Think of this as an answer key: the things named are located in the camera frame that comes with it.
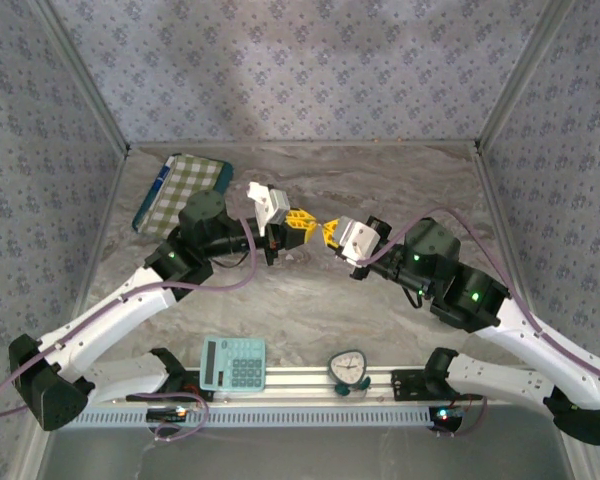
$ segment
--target calculator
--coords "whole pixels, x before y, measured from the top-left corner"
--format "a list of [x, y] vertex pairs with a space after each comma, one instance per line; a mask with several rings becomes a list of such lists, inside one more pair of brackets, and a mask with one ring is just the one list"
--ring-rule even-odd
[[220, 392], [264, 389], [263, 338], [206, 337], [200, 359], [200, 388]]

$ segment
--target gray marble tabletop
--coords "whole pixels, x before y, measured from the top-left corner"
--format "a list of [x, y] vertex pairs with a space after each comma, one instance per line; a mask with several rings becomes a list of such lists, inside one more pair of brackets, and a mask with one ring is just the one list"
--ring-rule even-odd
[[[494, 229], [469, 146], [191, 146], [179, 152], [229, 161], [235, 174], [227, 192], [229, 214], [253, 216], [246, 198], [250, 181], [286, 190], [293, 206], [326, 222], [341, 215], [365, 221], [379, 217], [394, 229], [435, 204], [456, 207], [497, 250]], [[127, 160], [107, 232], [106, 246], [89, 304], [128, 278], [157, 246], [132, 231], [131, 220], [161, 164], [173, 148], [134, 150]], [[437, 217], [462, 241], [461, 260], [492, 269], [454, 220]], [[249, 262], [217, 269], [209, 284], [232, 284]], [[517, 363], [498, 347], [438, 321], [426, 308], [414, 310], [402, 290], [370, 275], [349, 278], [351, 267], [336, 259], [316, 234], [284, 252], [272, 267], [258, 256], [255, 280], [232, 293], [191, 293], [175, 307], [146, 321], [104, 359], [141, 355], [168, 347], [186, 366], [197, 366], [205, 335], [264, 337], [269, 366], [324, 365], [339, 350], [361, 348], [370, 365], [422, 365], [446, 346], [482, 360]]]

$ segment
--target blue floral wallpaper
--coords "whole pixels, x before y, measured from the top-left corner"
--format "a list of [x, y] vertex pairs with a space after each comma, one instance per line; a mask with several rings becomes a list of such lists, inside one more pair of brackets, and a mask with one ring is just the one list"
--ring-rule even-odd
[[576, 2], [487, 158], [537, 313], [600, 355], [600, 0]]
[[[0, 382], [13, 338], [69, 319], [119, 160], [27, 3], [0, 0]], [[0, 421], [0, 479], [22, 421]]]
[[544, 0], [54, 0], [130, 142], [476, 138]]

